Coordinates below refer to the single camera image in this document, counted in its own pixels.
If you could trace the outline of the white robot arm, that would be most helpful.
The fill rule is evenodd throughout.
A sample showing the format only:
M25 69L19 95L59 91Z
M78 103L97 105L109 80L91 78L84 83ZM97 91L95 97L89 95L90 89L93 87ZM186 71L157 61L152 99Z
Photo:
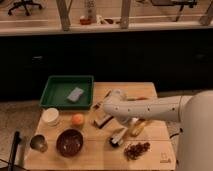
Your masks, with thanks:
M179 122L176 171L213 171L213 90L129 101L116 89L104 100L103 111L122 125L132 118Z

